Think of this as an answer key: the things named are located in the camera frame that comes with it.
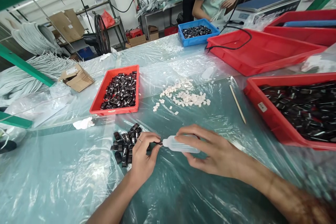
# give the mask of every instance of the digital scale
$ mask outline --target digital scale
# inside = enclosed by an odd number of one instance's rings
[[[251,0],[239,4],[230,21],[244,23],[251,15],[254,16],[254,18],[257,18],[260,17],[260,14],[281,14],[287,11],[295,11],[300,2],[301,0]],[[224,21],[229,20],[232,11],[224,16]]]

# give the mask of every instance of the wooden stick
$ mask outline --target wooden stick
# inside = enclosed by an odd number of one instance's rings
[[[243,112],[242,112],[242,110],[240,109],[239,103],[238,103],[238,101],[237,101],[236,95],[234,94],[234,91],[233,91],[233,89],[232,89],[232,86],[231,86],[231,85],[230,85],[230,89],[231,89],[231,92],[232,92],[233,98],[234,98],[234,100],[236,101],[236,104],[237,104],[237,107],[238,107],[239,113],[240,113],[240,115],[241,115],[241,118],[243,119],[244,123],[246,124],[245,117],[244,117],[244,115],[243,115]]]

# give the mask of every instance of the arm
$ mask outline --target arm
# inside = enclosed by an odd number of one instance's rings
[[[192,10],[192,15],[197,19],[205,18],[208,21],[210,21],[211,18],[209,17],[209,15],[206,14],[205,11],[202,10],[202,8],[201,8],[203,2],[204,2],[204,0],[195,0],[194,7],[193,7],[193,10]]]
[[[146,150],[151,142],[160,142],[160,137],[152,132],[142,132],[133,147],[132,168],[111,195],[97,208],[87,224],[120,223],[132,197],[153,173],[161,145],[156,145],[151,156],[148,156]]]
[[[207,140],[184,137],[195,134]],[[192,167],[204,172],[239,179],[264,194],[291,223],[330,223],[326,206],[282,179],[256,159],[238,150],[215,132],[197,125],[182,127],[176,140],[205,152],[204,160],[184,153]]]

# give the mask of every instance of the glue bottle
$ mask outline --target glue bottle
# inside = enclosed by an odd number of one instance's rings
[[[197,138],[195,135],[185,135],[186,137]],[[163,139],[162,144],[164,147],[168,147],[172,151],[179,151],[179,152],[190,152],[190,153],[200,153],[199,149],[191,147],[190,145],[186,145],[184,143],[180,143],[175,140],[175,135],[170,136],[167,139]]]

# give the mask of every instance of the red plastic bag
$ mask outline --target red plastic bag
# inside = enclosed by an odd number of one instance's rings
[[[114,18],[105,9],[101,18],[103,19],[106,28],[109,28],[116,23]]]

